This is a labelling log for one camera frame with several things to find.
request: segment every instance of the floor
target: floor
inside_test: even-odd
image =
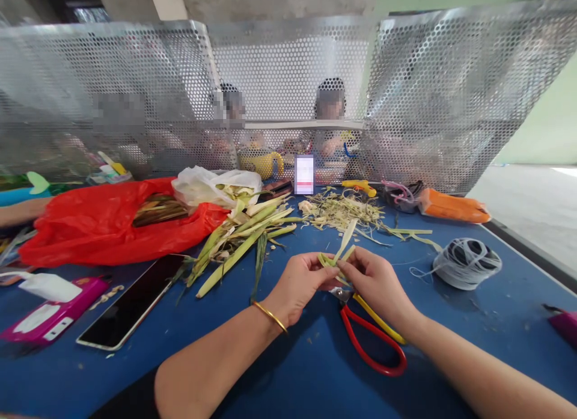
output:
[[[577,268],[577,167],[491,166],[468,194],[493,218]]]

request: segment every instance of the gray wall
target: gray wall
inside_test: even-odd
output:
[[[158,22],[152,0],[101,0],[106,12],[114,21]]]
[[[202,22],[289,19],[368,14],[375,0],[184,0],[189,17]]]

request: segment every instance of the yellow mug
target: yellow mug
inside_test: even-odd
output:
[[[263,180],[269,179],[273,172],[273,162],[276,159],[278,174],[281,176],[284,172],[284,161],[282,156],[269,150],[250,149],[239,152],[239,163],[241,170],[254,171],[260,175]]]

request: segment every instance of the red scissor handle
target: red scissor handle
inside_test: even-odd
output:
[[[405,372],[405,369],[407,367],[407,358],[405,356],[405,352],[395,341],[393,341],[389,337],[389,335],[387,335],[382,330],[372,325],[365,319],[360,318],[353,311],[351,311],[347,305],[342,307],[341,317],[343,318],[344,327],[347,329],[350,341],[353,343],[355,350],[360,354],[361,358],[367,363],[367,365],[369,365],[372,369],[374,369],[378,373],[381,373],[389,377],[399,377],[400,375],[403,374],[403,372]],[[372,333],[377,335],[380,339],[382,339],[384,342],[386,342],[395,349],[400,358],[399,364],[396,368],[389,368],[384,365],[381,365],[380,363],[372,360],[370,356],[365,353],[365,350],[362,349],[361,345],[359,344],[359,341],[356,339],[355,333],[353,332],[353,328],[350,325],[349,318],[351,318],[355,323],[358,323],[361,326],[363,326],[365,329],[370,330]]]

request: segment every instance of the scissors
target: scissors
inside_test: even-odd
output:
[[[361,358],[369,365],[372,369],[389,377],[399,377],[405,372],[407,367],[407,358],[405,353],[401,350],[401,347],[397,344],[406,344],[404,338],[391,329],[372,309],[371,307],[360,297],[357,293],[352,290],[344,290],[342,287],[333,288],[330,293],[341,301],[341,318],[343,319],[344,327],[347,329],[350,341],[353,343],[355,350],[359,353]],[[374,324],[366,321],[365,319],[359,317],[355,314],[348,306],[347,302],[350,298],[353,298],[361,304],[363,309],[373,318],[373,320],[386,332],[379,330]],[[352,319],[355,323],[360,324],[365,329],[370,330],[374,335],[377,335],[384,342],[389,344],[398,354],[400,361],[396,368],[389,368],[370,358],[365,350],[362,349],[359,341],[356,339],[353,328],[350,325],[350,320]]]

